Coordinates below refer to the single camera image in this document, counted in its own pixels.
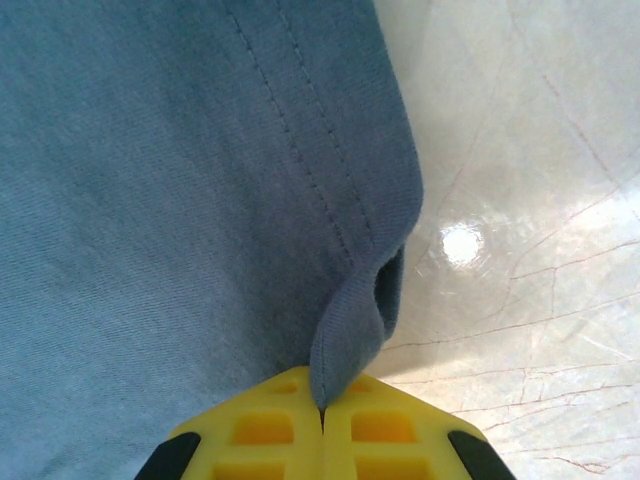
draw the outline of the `black rubber grip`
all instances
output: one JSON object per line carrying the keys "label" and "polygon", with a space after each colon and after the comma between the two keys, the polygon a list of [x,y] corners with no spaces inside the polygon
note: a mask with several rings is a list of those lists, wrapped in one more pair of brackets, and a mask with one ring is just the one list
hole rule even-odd
{"label": "black rubber grip", "polygon": [[200,443],[200,435],[189,432],[160,444],[135,480],[180,480]]}
{"label": "black rubber grip", "polygon": [[466,432],[449,432],[449,441],[472,480],[516,480],[491,445]]}

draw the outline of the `rectangular hole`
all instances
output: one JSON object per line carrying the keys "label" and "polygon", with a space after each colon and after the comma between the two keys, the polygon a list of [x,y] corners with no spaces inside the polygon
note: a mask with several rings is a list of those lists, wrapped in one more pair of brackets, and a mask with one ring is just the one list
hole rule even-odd
{"label": "rectangular hole", "polygon": [[295,382],[285,383],[271,390],[271,393],[279,395],[287,395],[290,393],[296,393],[298,391],[298,385]]}
{"label": "rectangular hole", "polygon": [[284,480],[284,463],[219,464],[212,480]]}
{"label": "rectangular hole", "polygon": [[354,442],[415,443],[411,419],[393,411],[358,412],[351,418]]}
{"label": "rectangular hole", "polygon": [[293,443],[293,421],[278,412],[254,412],[238,419],[231,445],[277,445]]}
{"label": "rectangular hole", "polygon": [[356,457],[357,480],[435,480],[422,458]]}
{"label": "rectangular hole", "polygon": [[356,380],[349,386],[349,393],[368,393],[371,389],[362,381]]}

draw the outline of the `seam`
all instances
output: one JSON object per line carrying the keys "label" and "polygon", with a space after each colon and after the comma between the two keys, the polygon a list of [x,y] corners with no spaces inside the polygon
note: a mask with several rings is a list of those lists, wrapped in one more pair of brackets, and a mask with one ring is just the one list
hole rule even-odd
{"label": "seam", "polygon": [[291,146],[291,149],[293,150],[293,153],[295,154],[296,162],[303,166],[304,171],[305,171],[305,175],[307,176],[307,179],[309,181],[309,185],[311,186],[313,191],[316,193],[318,199],[322,203],[324,212],[325,212],[325,214],[327,216],[327,219],[329,220],[329,223],[331,224],[331,228],[332,228],[334,234],[336,235],[336,238],[338,239],[338,242],[340,243],[340,247],[342,248],[342,251],[346,255],[347,260],[349,261],[349,265],[353,268],[353,265],[354,265],[353,258],[351,256],[351,252],[349,252],[349,249],[347,248],[347,245],[345,243],[344,235],[343,235],[340,227],[338,226],[338,223],[336,222],[333,214],[331,213],[331,210],[329,209],[329,204],[327,203],[327,200],[324,198],[324,195],[322,195],[322,192],[320,191],[320,189],[318,187],[318,183],[316,182],[316,180],[315,180],[315,178],[313,176],[313,173],[311,172],[311,169],[309,168],[309,166],[304,161],[304,158],[302,157],[302,153],[300,152],[300,149],[298,148],[298,145],[296,144],[295,139],[293,138],[293,134],[291,133],[291,129],[289,128],[289,125],[287,124],[287,121],[284,118],[284,113],[282,112],[282,108],[280,108],[280,105],[278,105],[278,102],[276,102],[276,98],[275,98],[275,95],[273,93],[273,89],[271,88],[271,85],[269,84],[269,81],[267,80],[267,76],[265,75],[264,71],[260,67],[260,64],[258,63],[258,59],[257,59],[255,53],[253,52],[253,48],[251,47],[251,43],[249,42],[249,40],[247,39],[246,35],[242,31],[242,27],[240,26],[240,23],[238,22],[238,19],[235,17],[233,12],[229,9],[229,7],[224,2],[223,2],[223,6],[224,6],[224,8],[226,10],[227,16],[231,19],[231,21],[235,25],[236,33],[242,39],[242,42],[244,43],[244,45],[245,45],[245,47],[247,49],[247,53],[249,54],[249,56],[253,60],[254,68],[260,74],[260,77],[262,78],[262,82],[264,83],[264,86],[267,88],[267,91],[269,93],[269,102],[273,105],[274,109],[276,110],[276,112],[278,114],[278,117],[280,118],[280,122],[282,123],[282,128],[284,129],[284,132],[285,132],[285,134],[287,135],[287,137],[289,139],[289,144]]}
{"label": "seam", "polygon": [[364,221],[364,225],[365,225],[365,228],[367,230],[367,235],[369,236],[369,241],[371,242],[371,245],[373,246],[374,243],[373,243],[373,232],[371,230],[371,223],[369,222],[369,218],[367,217],[367,214],[365,212],[364,205],[362,203],[362,199],[360,198],[360,194],[358,193],[358,189],[356,187],[356,183],[353,180],[353,176],[351,175],[351,172],[349,170],[349,166],[348,166],[347,161],[346,161],[346,159],[344,157],[344,154],[342,152],[342,148],[340,147],[340,143],[338,142],[338,139],[336,138],[336,136],[333,133],[333,128],[331,127],[331,124],[329,123],[329,119],[327,118],[327,114],[326,114],[326,111],[324,109],[324,106],[322,105],[322,102],[320,101],[320,95],[318,95],[318,91],[316,90],[316,88],[313,86],[313,83],[311,82],[311,76],[309,75],[307,67],[304,64],[304,58],[302,57],[302,53],[300,52],[300,46],[298,44],[298,41],[293,36],[293,31],[291,29],[291,23],[289,22],[289,20],[287,19],[286,15],[284,14],[284,11],[282,10],[282,6],[280,4],[280,1],[279,0],[275,0],[275,3],[276,3],[276,7],[278,9],[278,15],[280,16],[280,19],[282,20],[282,22],[284,23],[284,26],[287,29],[287,33],[289,35],[289,39],[291,40],[291,44],[293,46],[293,50],[294,50],[296,56],[298,57],[298,64],[300,66],[300,70],[304,74],[307,86],[309,87],[309,90],[311,90],[311,93],[314,96],[315,104],[316,104],[316,107],[318,108],[318,112],[320,113],[320,117],[322,119],[322,123],[324,124],[324,128],[327,130],[327,135],[331,139],[331,143],[333,144],[333,149],[335,150],[336,155],[338,156],[338,159],[340,160],[340,164],[344,168],[345,178],[347,179],[347,181],[351,185],[351,191],[353,193],[353,197],[356,200],[356,203],[358,204],[358,207],[360,208],[360,216],[362,217],[362,219]]}

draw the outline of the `blue fabric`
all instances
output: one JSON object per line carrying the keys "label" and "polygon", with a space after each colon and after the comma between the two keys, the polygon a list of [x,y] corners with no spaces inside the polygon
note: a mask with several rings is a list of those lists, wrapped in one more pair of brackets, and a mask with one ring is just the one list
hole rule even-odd
{"label": "blue fabric", "polygon": [[422,200],[366,0],[0,3],[0,478],[133,478],[391,335]]}

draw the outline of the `white marble surface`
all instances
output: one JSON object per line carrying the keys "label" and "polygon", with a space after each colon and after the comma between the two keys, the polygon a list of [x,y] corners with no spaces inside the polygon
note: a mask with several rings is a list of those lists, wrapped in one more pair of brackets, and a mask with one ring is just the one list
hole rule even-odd
{"label": "white marble surface", "polygon": [[640,2],[377,8],[426,196],[369,373],[520,480],[640,478]]}

